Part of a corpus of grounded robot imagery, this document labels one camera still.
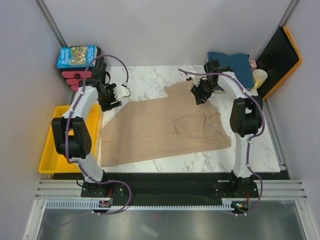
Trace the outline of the beige t-shirt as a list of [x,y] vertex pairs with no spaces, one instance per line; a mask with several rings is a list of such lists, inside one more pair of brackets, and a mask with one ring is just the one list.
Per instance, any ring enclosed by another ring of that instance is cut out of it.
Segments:
[[128,102],[102,128],[102,167],[231,147],[219,110],[197,105],[192,87],[178,82],[164,88],[165,98]]

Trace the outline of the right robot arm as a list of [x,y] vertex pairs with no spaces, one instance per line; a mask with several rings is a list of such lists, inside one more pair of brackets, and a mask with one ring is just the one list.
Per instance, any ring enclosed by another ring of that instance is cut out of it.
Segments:
[[235,134],[236,151],[229,191],[233,196],[240,197],[254,190],[254,172],[250,167],[251,146],[265,130],[262,98],[250,94],[229,66],[213,67],[207,73],[185,73],[185,79],[193,82],[191,92],[197,105],[206,103],[218,87],[233,101],[229,124]]

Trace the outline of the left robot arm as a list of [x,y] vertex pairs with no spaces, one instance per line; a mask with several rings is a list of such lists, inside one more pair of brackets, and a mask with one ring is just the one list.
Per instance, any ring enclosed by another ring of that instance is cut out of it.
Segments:
[[70,107],[61,117],[51,121],[55,150],[66,158],[68,164],[76,165],[84,180],[93,183],[92,191],[99,197],[106,196],[110,185],[104,181],[104,170],[92,154],[92,138],[86,125],[93,105],[98,102],[103,112],[122,105],[118,99],[116,83],[89,78],[80,84]]

